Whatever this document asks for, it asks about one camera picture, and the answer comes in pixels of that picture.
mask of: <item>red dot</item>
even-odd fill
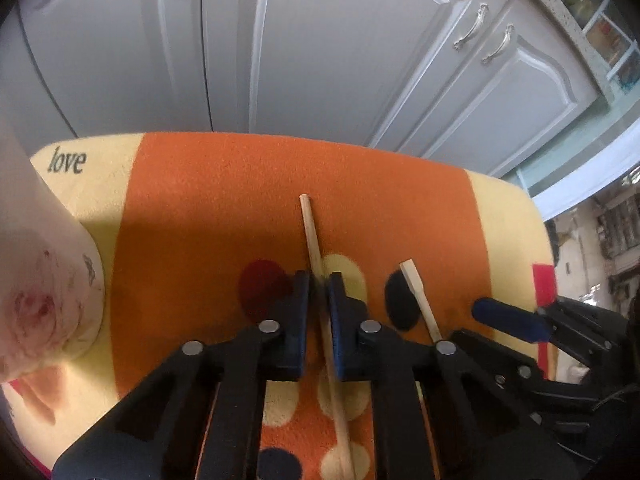
[[[253,323],[267,319],[273,302],[290,296],[292,292],[290,277],[281,266],[271,260],[255,260],[240,274],[240,305],[245,316]]]

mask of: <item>polka dot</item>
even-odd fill
[[[332,272],[342,273],[347,296],[367,303],[367,282],[364,279],[364,274],[353,260],[341,254],[328,254],[322,259],[322,264],[327,276]]]
[[[267,447],[258,455],[259,480],[300,480],[300,460],[279,447]]]
[[[287,424],[296,412],[299,397],[298,383],[267,381],[262,423],[272,428]]]
[[[371,387],[368,381],[347,382],[339,384],[344,403],[344,414],[347,420],[353,420],[367,409],[371,399]],[[329,395],[329,381],[326,376],[326,368],[323,368],[318,376],[318,404],[322,412],[329,418],[333,418],[331,397]]]
[[[369,453],[364,447],[355,442],[351,442],[350,448],[356,480],[362,480],[367,475],[367,472],[369,472],[369,467],[371,466]],[[342,478],[337,447],[332,447],[327,454],[322,457],[320,476],[322,480],[339,480]]]
[[[251,262],[242,270],[238,281],[240,305],[252,323],[266,319],[273,302],[286,298],[292,291],[290,277],[271,260]]]
[[[411,330],[420,319],[420,307],[406,284],[402,270],[396,270],[385,283],[386,314],[403,332]]]

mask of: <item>cabinet door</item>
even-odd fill
[[[0,128],[11,130],[27,155],[74,137],[31,60],[17,9],[0,28]]]
[[[514,26],[510,44],[482,59]],[[502,176],[597,97],[568,41],[530,0],[511,0],[478,52],[428,109],[402,151]]]
[[[214,129],[373,146],[468,55],[452,43],[479,4],[490,21],[505,1],[204,0]]]
[[[20,0],[27,40],[80,136],[210,130],[201,0]]]

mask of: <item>cabinet handle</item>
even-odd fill
[[[511,37],[515,30],[516,28],[513,26],[513,23],[507,25],[507,28],[504,29],[504,37],[502,38],[502,43],[491,54],[482,58],[483,65],[488,64],[492,59],[495,59],[496,57],[500,56],[500,54],[503,54],[505,50],[507,50],[507,47],[511,43]]]
[[[478,15],[476,16],[473,27],[471,27],[471,29],[469,29],[469,32],[466,33],[462,38],[453,42],[453,48],[455,48],[456,50],[460,50],[467,41],[472,40],[476,36],[478,31],[482,27],[482,24],[484,23],[484,19],[488,12],[489,6],[487,4],[480,4]]]

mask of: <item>flat wooden handle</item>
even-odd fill
[[[302,220],[305,224],[306,248],[309,252],[309,263],[311,272],[320,285],[324,283],[324,265],[322,264],[322,254],[318,244],[318,234],[316,233],[316,223],[311,211],[311,200],[308,194],[300,195],[300,207],[302,208]],[[340,394],[340,383],[335,376],[334,346],[332,345],[331,321],[328,312],[324,309],[324,304],[320,307],[320,328],[322,331],[322,350],[326,362],[326,374],[329,382],[329,397],[331,399],[332,412],[334,415],[335,439],[340,459],[340,471],[342,480],[355,480],[353,460],[351,458],[351,447],[349,438],[349,427],[344,411],[344,403]]]
[[[434,343],[440,341],[442,339],[442,334],[440,334],[440,329],[438,328],[436,319],[433,316],[431,305],[429,305],[427,296],[424,293],[424,283],[420,278],[420,274],[418,274],[418,269],[415,267],[414,261],[407,260],[402,262],[400,264],[400,269],[402,270],[402,275],[404,276],[407,285],[409,285],[409,289],[415,296],[415,301],[418,302],[418,306],[422,312],[424,322],[427,324],[427,329],[429,330],[431,339]]]

